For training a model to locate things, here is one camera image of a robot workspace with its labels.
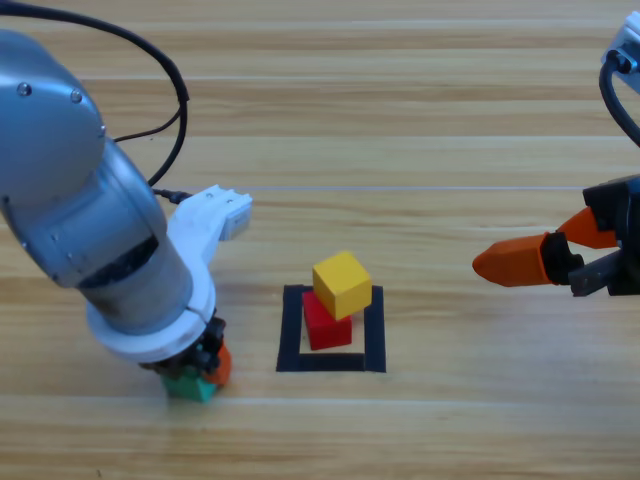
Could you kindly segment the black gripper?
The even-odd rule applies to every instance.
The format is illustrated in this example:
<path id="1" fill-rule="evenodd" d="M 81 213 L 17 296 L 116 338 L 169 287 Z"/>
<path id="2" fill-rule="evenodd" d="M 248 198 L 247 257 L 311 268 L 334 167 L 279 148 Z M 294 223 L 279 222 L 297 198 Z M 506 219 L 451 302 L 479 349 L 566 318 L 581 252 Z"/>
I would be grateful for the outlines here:
<path id="1" fill-rule="evenodd" d="M 639 177 L 610 180 L 583 191 L 585 208 L 565 221 L 562 233 L 496 242 L 472 267 L 504 287 L 568 285 L 576 297 L 602 288 L 611 296 L 639 293 Z M 584 265 L 568 241 L 592 249 L 617 250 Z"/>
<path id="2" fill-rule="evenodd" d="M 165 360 L 140 363 L 144 370 L 172 379 L 202 376 L 210 384 L 226 385 L 232 370 L 231 353 L 224 343 L 226 321 L 212 318 L 203 333 L 185 350 Z"/>

